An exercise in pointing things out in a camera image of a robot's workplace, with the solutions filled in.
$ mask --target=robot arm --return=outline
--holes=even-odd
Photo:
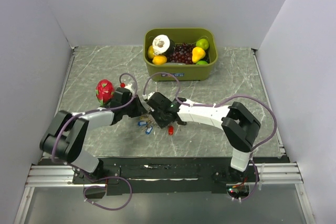
[[[173,121],[180,124],[198,122],[223,130],[233,147],[231,168],[244,172],[248,166],[253,143],[258,136],[260,122],[240,102],[231,106],[206,107],[195,106],[191,100],[179,98],[187,104],[182,105],[176,100],[171,102],[159,92],[149,95],[147,104],[152,108],[150,114],[160,127],[168,126]]]
[[[99,108],[96,112],[89,114],[59,111],[42,138],[40,149],[51,154],[56,138],[64,124],[74,115],[83,114],[75,118],[65,129],[57,144],[56,157],[99,178],[103,172],[102,161],[82,149],[86,132],[101,126],[114,125],[124,115],[134,118],[146,114],[147,110],[142,106],[137,95],[125,108],[113,112],[111,110],[104,110],[120,107],[128,103],[133,94],[134,91],[131,86],[117,88],[113,98],[104,105],[104,108]]]
[[[131,86],[117,88],[113,98],[104,105],[104,108],[120,107],[129,102],[133,94]],[[196,104],[187,99],[180,98],[180,100],[187,104]],[[260,122],[241,103],[234,102],[231,106],[219,108],[187,106],[176,100],[170,101],[159,92],[151,93],[146,102],[151,107],[150,114],[159,127],[167,127],[175,121],[179,124],[198,122],[223,130],[233,147],[230,164],[233,173],[244,173],[247,170]],[[95,178],[103,176],[103,163],[82,149],[86,132],[101,126],[114,125],[124,115],[133,118],[147,113],[137,95],[128,106],[122,109],[113,112],[102,110],[103,108],[100,108],[96,112],[75,118],[61,136],[56,149],[56,156],[59,159],[85,170]],[[60,130],[76,114],[78,113],[59,111],[41,140],[40,149],[51,154]]]

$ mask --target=white wall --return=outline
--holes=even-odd
[[[335,223],[336,0],[286,0],[257,52],[317,223]]]
[[[47,0],[72,46],[139,45],[155,27],[205,27],[259,48],[285,0]]]
[[[45,0],[0,0],[0,222],[12,223],[71,49]]]

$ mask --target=red small object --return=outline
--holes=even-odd
[[[112,82],[106,79],[98,82],[98,85],[96,87],[96,97],[100,102],[100,105],[104,105],[108,100],[110,100],[113,97],[113,94],[114,87],[112,85]]]
[[[168,134],[170,136],[174,134],[174,127],[173,126],[168,126]]]

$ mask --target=marble pattern surface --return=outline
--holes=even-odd
[[[101,79],[119,85],[119,75],[133,74],[142,93],[149,77],[142,58],[142,46],[81,46],[75,49],[75,58],[66,83],[61,110],[87,111],[99,106],[95,88]],[[218,48],[218,62],[205,81],[181,82],[179,97],[195,102],[214,103],[233,94],[252,95],[267,102],[263,86],[249,48]],[[175,82],[150,81],[147,93],[160,91],[174,98]],[[242,102],[261,122],[255,143],[262,141],[272,131],[273,122],[267,111],[248,99]],[[223,131],[212,126],[188,123],[174,125],[169,136],[167,129],[154,128],[150,135],[137,126],[138,119],[124,117],[114,126],[101,127],[87,133],[84,148],[95,156],[231,156],[232,147]],[[254,156],[280,156],[276,136],[259,147]]]

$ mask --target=grape bunch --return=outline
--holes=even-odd
[[[194,47],[194,44],[186,43],[176,45],[175,51],[167,57],[167,62],[193,64],[192,51]]]

